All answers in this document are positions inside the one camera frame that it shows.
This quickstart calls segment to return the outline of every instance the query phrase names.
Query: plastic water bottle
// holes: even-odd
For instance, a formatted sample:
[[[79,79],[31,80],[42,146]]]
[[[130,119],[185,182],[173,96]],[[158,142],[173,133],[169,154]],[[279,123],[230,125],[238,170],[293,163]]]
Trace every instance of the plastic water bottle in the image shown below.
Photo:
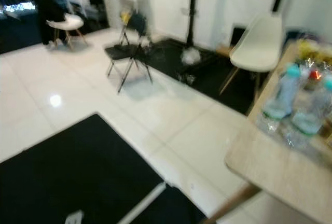
[[[293,101],[299,87],[300,70],[297,65],[287,68],[280,79],[274,97],[267,100],[257,119],[257,126],[269,135],[278,129],[281,120],[292,113]]]
[[[285,138],[291,147],[305,148],[331,113],[332,80],[326,79],[324,87],[314,92],[308,101],[309,104],[302,103],[294,113],[286,129]]]

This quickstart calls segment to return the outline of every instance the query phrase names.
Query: white wall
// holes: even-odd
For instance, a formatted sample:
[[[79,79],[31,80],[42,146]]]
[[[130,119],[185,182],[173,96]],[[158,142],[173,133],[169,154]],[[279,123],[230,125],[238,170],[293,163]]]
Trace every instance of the white wall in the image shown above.
[[[287,26],[305,26],[330,38],[332,19],[331,0],[286,0],[284,17]],[[197,0],[195,24],[196,44],[215,48],[229,43],[234,24],[247,25],[259,13],[268,12],[274,0]],[[154,25],[157,31],[185,40],[188,17],[182,8],[189,8],[189,0],[151,0]]]

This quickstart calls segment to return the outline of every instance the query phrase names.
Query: black folding chair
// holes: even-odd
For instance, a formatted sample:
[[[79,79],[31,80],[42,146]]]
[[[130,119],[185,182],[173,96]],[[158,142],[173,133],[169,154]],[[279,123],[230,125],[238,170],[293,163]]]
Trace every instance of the black folding chair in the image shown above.
[[[138,35],[139,35],[139,40],[138,44],[130,44],[127,34],[126,34],[126,29],[130,28],[133,30],[136,30]],[[146,18],[142,16],[139,13],[133,13],[128,21],[128,24],[125,25],[121,31],[120,34],[120,42],[117,45],[114,45],[112,47],[105,48],[105,52],[110,58],[110,64],[107,69],[107,76],[110,75],[113,67],[114,69],[121,75],[122,80],[118,89],[118,93],[121,91],[121,88],[123,84],[126,81],[126,78],[128,76],[128,73],[135,62],[137,68],[139,68],[138,63],[141,63],[145,68],[148,73],[148,76],[150,78],[150,81],[152,83],[152,78],[151,74],[149,71],[149,67],[145,64],[144,59],[146,58],[146,55],[144,53],[144,50],[142,48],[142,39],[144,36],[147,36],[146,32]],[[125,58],[129,58],[129,63],[127,65],[127,68],[122,74],[122,72],[116,67],[115,61],[122,60]]]

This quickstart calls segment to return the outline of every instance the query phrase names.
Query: wooden table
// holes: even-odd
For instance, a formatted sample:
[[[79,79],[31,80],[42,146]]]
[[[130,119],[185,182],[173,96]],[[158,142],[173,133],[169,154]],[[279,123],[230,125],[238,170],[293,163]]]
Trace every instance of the wooden table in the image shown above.
[[[286,49],[252,108],[245,127],[233,141],[225,162],[230,170],[248,181],[243,188],[204,223],[214,223],[260,190],[271,194],[314,221],[332,223],[332,167],[323,166],[304,154],[289,149],[258,130],[254,122],[262,104],[278,83],[278,74],[295,57],[296,46]],[[312,144],[332,158],[319,137]]]

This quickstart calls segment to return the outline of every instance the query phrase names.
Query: white tile floor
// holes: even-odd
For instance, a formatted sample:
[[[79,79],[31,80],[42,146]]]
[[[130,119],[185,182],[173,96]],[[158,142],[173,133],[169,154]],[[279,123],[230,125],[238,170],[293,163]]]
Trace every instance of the white tile floor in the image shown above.
[[[0,161],[98,111],[158,173],[212,214],[243,183],[224,156],[244,117],[154,69],[151,85],[145,70],[134,67],[117,95],[119,76],[106,78],[103,46],[118,37],[103,30],[88,35],[90,46],[77,52],[35,45],[0,55]],[[219,223],[313,222],[261,193]]]

